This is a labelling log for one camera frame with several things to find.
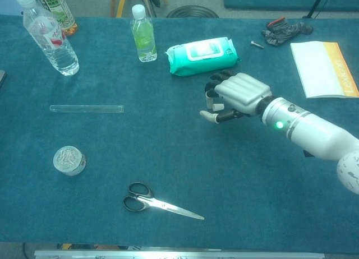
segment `white robotic arm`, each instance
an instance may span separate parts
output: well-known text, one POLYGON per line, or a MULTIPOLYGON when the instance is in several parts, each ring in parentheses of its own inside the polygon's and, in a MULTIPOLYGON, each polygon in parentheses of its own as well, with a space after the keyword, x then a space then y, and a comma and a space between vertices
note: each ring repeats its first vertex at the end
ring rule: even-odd
POLYGON ((359 139, 284 98, 275 98, 268 85, 247 74, 225 78, 207 86, 207 106, 210 108, 213 97, 218 96, 234 109, 224 113, 201 111, 205 119, 220 123, 244 115, 259 115, 265 125, 279 131, 312 156, 339 161, 340 181, 359 194, 359 139))

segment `small metal bolt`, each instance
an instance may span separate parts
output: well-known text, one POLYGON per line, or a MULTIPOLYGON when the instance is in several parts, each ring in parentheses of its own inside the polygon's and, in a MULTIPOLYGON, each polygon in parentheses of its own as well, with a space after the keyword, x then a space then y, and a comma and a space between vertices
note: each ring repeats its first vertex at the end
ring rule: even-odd
POLYGON ((296 106, 294 104, 291 104, 288 108, 289 112, 294 112, 296 110, 296 106))
POLYGON ((253 40, 251 41, 251 45, 261 48, 261 49, 264 49, 264 47, 262 45, 255 43, 253 40))

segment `scissors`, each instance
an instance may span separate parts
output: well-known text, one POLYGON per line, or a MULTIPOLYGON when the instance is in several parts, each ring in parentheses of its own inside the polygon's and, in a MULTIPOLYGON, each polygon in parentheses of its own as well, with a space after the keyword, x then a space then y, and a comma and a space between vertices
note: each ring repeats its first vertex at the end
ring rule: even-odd
POLYGON ((204 217, 198 214, 185 210, 181 207, 177 207, 175 205, 171 205, 169 203, 157 200, 156 198, 154 198, 150 187, 141 182, 131 183, 128 187, 128 191, 134 196, 125 196, 123 199, 123 205, 126 209, 130 211, 136 212, 148 209, 149 207, 158 207, 160 209, 168 210, 170 212, 174 212, 183 216, 204 220, 204 217))

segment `wet wipes package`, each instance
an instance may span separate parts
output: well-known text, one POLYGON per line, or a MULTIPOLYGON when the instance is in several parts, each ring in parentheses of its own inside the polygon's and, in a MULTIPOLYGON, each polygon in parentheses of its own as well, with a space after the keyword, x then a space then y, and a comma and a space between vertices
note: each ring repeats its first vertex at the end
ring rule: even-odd
POLYGON ((170 72, 178 76, 228 68, 240 61, 232 39, 227 37, 172 46, 166 54, 170 72))

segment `plastic water bottle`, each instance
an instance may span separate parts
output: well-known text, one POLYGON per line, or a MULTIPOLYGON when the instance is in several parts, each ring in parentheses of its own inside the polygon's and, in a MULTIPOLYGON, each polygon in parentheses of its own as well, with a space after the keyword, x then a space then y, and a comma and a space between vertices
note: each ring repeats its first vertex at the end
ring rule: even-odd
POLYGON ((79 70, 79 61, 53 14, 35 0, 17 0, 24 8, 24 27, 52 66, 65 76, 79 70))
POLYGON ((157 59, 155 37, 151 18, 146 16, 143 5, 132 7, 134 19, 131 21, 131 30, 135 39, 137 53, 141 62, 150 62, 157 59))

